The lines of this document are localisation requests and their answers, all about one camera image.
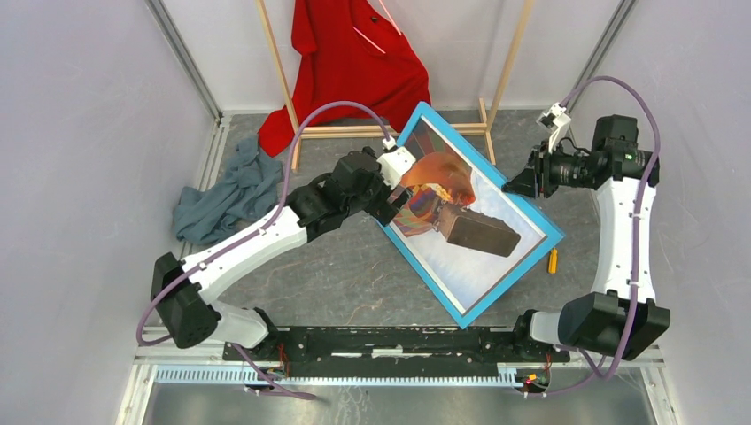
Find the framed picture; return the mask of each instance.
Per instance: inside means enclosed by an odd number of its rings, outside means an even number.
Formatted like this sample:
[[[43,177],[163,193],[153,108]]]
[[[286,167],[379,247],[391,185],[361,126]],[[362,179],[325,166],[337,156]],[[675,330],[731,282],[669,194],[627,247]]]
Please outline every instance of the framed picture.
[[[413,195],[386,235],[462,328],[543,259],[563,232],[429,105],[397,145],[417,160],[394,192]]]

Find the vent grille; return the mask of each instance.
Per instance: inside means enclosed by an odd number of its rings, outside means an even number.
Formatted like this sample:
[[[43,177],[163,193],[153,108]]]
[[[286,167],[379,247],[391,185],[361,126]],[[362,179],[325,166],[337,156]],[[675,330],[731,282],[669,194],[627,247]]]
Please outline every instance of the vent grille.
[[[330,378],[292,377],[278,381],[281,385],[362,385],[362,386],[465,386],[519,387],[515,382],[516,369],[499,367],[498,376],[411,377],[411,378]],[[157,383],[226,383],[235,385],[263,385],[258,375],[243,366],[160,366]]]

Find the wooden frame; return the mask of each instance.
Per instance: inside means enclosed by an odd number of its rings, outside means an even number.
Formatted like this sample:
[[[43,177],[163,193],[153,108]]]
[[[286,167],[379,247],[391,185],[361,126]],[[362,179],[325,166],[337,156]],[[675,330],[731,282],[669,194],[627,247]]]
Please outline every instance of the wooden frame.
[[[503,97],[503,92],[508,85],[508,79],[511,76],[511,70],[514,67],[514,61],[516,60],[516,53],[519,50],[519,46],[522,44],[522,37],[524,29],[527,27],[529,21],[532,6],[535,0],[524,0],[522,7],[522,13],[519,20],[516,23],[516,30],[514,31],[514,37],[511,39],[506,60],[503,64],[503,70],[500,74],[498,87],[496,88],[495,96],[491,105],[490,113],[485,110],[485,101],[481,97],[479,98],[479,122],[466,122],[452,124],[452,127],[461,135],[483,135],[485,137],[485,147],[488,159],[493,165],[495,165],[495,153],[493,151],[491,128],[495,121],[496,113],[500,106],[500,99]],[[290,85],[287,83],[287,78],[284,76],[284,68],[282,66],[282,59],[279,56],[279,49],[276,46],[276,39],[274,38],[274,31],[271,28],[271,23],[268,20],[268,13],[266,10],[266,3],[264,0],[256,0],[256,6],[258,7],[259,16],[263,30],[266,33],[266,41],[268,43],[268,49],[274,58],[275,69],[279,83],[282,86],[282,92],[284,94],[284,104],[287,107],[287,112],[290,115],[290,122],[292,128],[298,131],[299,121],[298,116],[295,113],[295,108],[292,105],[292,95],[290,93]],[[397,135],[396,131],[389,127],[389,131],[393,135]],[[378,126],[341,126],[341,127],[307,127],[303,129],[302,139],[330,139],[330,138],[342,138],[342,137],[378,137],[382,134]],[[300,145],[298,143],[295,147],[294,154],[292,156],[292,170],[297,171],[300,163]]]

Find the gray towel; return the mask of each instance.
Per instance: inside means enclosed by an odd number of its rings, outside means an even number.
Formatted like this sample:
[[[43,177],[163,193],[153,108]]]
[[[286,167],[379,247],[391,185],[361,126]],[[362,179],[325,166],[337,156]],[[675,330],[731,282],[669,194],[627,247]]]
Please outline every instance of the gray towel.
[[[235,147],[221,181],[206,192],[183,188],[174,209],[174,233],[180,241],[217,243],[236,232],[240,219],[254,222],[276,205],[282,163],[259,149],[252,136]]]

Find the speckled floor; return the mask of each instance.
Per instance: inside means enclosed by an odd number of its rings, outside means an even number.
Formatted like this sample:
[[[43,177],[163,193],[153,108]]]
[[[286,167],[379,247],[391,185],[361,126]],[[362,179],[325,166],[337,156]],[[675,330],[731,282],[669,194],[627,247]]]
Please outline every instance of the speckled floor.
[[[442,112],[450,122],[476,122],[476,111]],[[539,111],[501,111],[492,129],[497,167],[506,176],[525,164],[533,144],[546,138],[536,123]],[[236,144],[258,131],[265,115],[235,115],[230,122],[224,162]],[[485,152],[481,136],[468,140]],[[307,184],[331,171],[337,159],[377,139],[325,139],[302,142],[299,171],[290,186]],[[284,161],[286,152],[279,159]],[[491,305],[474,324],[513,326],[526,309],[560,309],[592,287],[599,222],[587,189],[561,188],[540,208],[566,237],[559,244],[558,273],[541,262]],[[433,293],[393,246],[374,220],[364,214],[348,219],[336,232],[289,251],[245,276],[221,297],[226,303],[260,307],[277,325],[394,326],[454,325]]]

